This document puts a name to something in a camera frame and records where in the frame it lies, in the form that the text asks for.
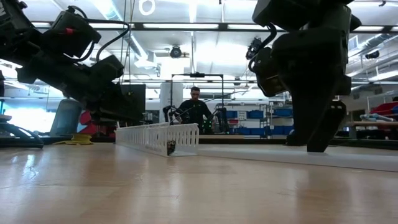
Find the ceiling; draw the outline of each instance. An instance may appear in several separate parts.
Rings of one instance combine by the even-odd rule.
[[[128,22],[130,21],[131,8],[134,6],[131,19],[132,23],[252,23],[251,16],[257,2],[253,0],[227,0],[222,1],[220,5],[219,0],[154,0],[155,8],[153,13],[145,16],[145,13],[151,9],[150,1],[144,1],[141,7],[141,1],[139,0],[24,1],[28,5],[28,8],[24,12],[32,22],[54,21],[61,10],[66,9],[69,5],[76,5],[82,8],[89,18],[93,19],[105,19],[104,12],[114,7],[119,17],[126,18],[125,21]],[[380,4],[381,1],[355,1],[349,6],[353,14],[359,17],[364,25],[385,26],[398,24],[398,17],[396,16],[398,14],[398,1],[387,1],[387,4],[383,7],[379,7]],[[96,49],[99,49],[118,35],[118,32],[114,30],[102,30],[99,33],[102,35],[102,39]],[[254,37],[261,37],[262,39],[267,37],[267,34],[264,32],[134,31],[132,34],[137,43],[146,52],[154,52],[156,54],[156,63],[164,68],[159,69],[156,66],[152,66],[151,68],[137,67],[134,64],[137,59],[131,57],[130,60],[126,61],[126,75],[123,78],[135,81],[140,79],[169,79],[170,76],[165,75],[167,72],[170,73],[170,71],[166,71],[166,67],[178,68],[176,71],[180,71],[181,73],[192,71],[215,74],[222,73],[227,80],[233,80],[235,77],[241,77],[242,80],[255,80],[255,76],[247,70],[248,61],[245,59],[245,54],[248,45]],[[358,44],[360,45],[374,37],[375,34],[351,34],[351,37],[354,36],[357,36],[356,38],[358,38]],[[393,56],[395,51],[398,50],[398,47],[396,47],[398,44],[397,41],[398,39],[393,39],[388,43],[380,45],[380,58],[384,59]],[[181,50],[189,56],[187,58],[171,60],[168,53],[173,45],[179,45]],[[118,40],[107,47],[101,56],[105,57],[109,54],[115,54],[124,63],[127,50],[127,43],[124,40]],[[97,50],[94,50],[92,57],[95,56],[96,52]],[[349,60],[347,72],[350,73],[363,67],[371,66],[377,60],[380,60],[380,58],[376,60],[362,60],[361,62],[361,57],[355,55]],[[366,81],[371,71],[374,71],[374,69],[369,69],[369,72],[365,76],[364,73],[353,76],[353,81]],[[149,85],[156,87],[160,83]],[[220,84],[212,86],[212,88],[220,87]]]

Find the white fence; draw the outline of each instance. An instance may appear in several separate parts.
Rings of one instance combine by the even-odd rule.
[[[118,128],[116,144],[144,152],[167,155],[167,145],[175,141],[175,152],[171,156],[197,155],[199,128],[197,124],[171,125],[148,124]]]

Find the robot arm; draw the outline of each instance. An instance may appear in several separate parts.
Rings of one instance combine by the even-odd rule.
[[[294,130],[310,152],[325,151],[342,122],[346,107],[333,101],[349,95],[345,75],[349,33],[361,25],[347,6],[353,0],[258,0],[253,21],[271,32],[249,69],[263,94],[292,95]],[[275,37],[275,26],[288,33]]]
[[[70,6],[42,34],[22,12],[26,7],[18,0],[0,0],[0,58],[22,65],[17,69],[19,82],[31,84],[40,79],[79,101],[94,119],[142,119],[139,110],[134,109],[134,100],[122,94],[119,83],[113,83],[123,75],[123,65],[114,55],[99,60],[107,45],[129,31],[129,24],[112,21],[128,29],[105,44],[98,52],[97,63],[87,67],[79,62],[90,56],[101,39],[89,22],[110,21],[88,19],[81,9]],[[88,54],[82,57],[89,45]]]

